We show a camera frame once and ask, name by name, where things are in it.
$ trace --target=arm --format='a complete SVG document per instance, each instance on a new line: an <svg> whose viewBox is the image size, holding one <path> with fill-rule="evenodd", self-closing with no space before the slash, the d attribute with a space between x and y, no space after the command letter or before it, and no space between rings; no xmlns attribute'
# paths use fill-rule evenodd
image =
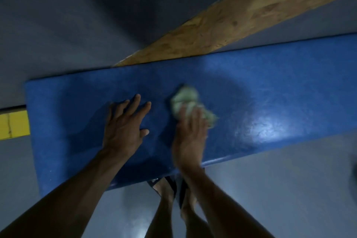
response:
<svg viewBox="0 0 357 238"><path fill-rule="evenodd" d="M197 198L215 237L273 236L243 207L226 195L207 177L200 164L207 138L207 121L200 109L186 118L181 108L176 136L172 144L173 162Z"/></svg>
<svg viewBox="0 0 357 238"><path fill-rule="evenodd" d="M1 233L0 237L81 237L104 191L126 161L135 153L149 131L140 130L151 103L134 114L140 104L137 95L111 108L105 126L103 149L77 175L61 184Z"/></svg>

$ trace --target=forearm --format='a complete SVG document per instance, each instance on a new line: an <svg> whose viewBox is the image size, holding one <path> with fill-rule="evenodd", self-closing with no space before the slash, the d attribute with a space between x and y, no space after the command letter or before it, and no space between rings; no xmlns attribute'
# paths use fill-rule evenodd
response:
<svg viewBox="0 0 357 238"><path fill-rule="evenodd" d="M0 237L80 237L102 194L125 163L113 162L104 153L11 223Z"/></svg>
<svg viewBox="0 0 357 238"><path fill-rule="evenodd" d="M247 211L216 186L203 169L181 173L196 196L215 237L273 237Z"/></svg>

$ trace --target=foot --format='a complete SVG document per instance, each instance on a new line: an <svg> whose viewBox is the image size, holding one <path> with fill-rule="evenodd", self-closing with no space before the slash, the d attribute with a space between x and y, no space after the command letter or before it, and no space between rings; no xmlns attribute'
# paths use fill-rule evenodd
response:
<svg viewBox="0 0 357 238"><path fill-rule="evenodd" d="M197 199L191 192L190 188L186 188L185 197L181 206L181 218L186 221L189 213L194 213L194 207L196 206Z"/></svg>
<svg viewBox="0 0 357 238"><path fill-rule="evenodd" d="M173 203L175 193L165 178L158 181L152 188L158 192L161 199L168 200L170 203Z"/></svg>

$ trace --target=right arm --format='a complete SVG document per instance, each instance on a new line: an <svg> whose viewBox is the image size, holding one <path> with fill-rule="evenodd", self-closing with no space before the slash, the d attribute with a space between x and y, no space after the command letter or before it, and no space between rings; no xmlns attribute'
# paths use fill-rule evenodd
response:
<svg viewBox="0 0 357 238"><path fill-rule="evenodd" d="M186 118L186 109L182 107L172 155L175 166L201 205L212 234L224 238L273 238L242 206L216 186L201 168L207 129L207 121L202 118L199 108Z"/></svg>

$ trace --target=person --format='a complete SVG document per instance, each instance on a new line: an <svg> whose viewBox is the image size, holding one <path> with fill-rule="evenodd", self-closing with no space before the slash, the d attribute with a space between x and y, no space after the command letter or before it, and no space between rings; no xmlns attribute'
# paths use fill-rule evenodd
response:
<svg viewBox="0 0 357 238"><path fill-rule="evenodd" d="M125 162L136 152L148 129L140 124L151 103L137 111L140 95L112 107L105 126L103 148L78 174L58 186L23 215L1 231L0 237L81 237L104 191ZM172 160L187 186L182 198L181 217L186 237L273 237L238 203L216 186L201 168L208 133L202 112L195 108L186 117L180 110L176 135L172 143ZM175 184L158 179L153 188L161 196L146 238L172 237L171 212ZM207 218L203 221L194 211L199 202Z"/></svg>

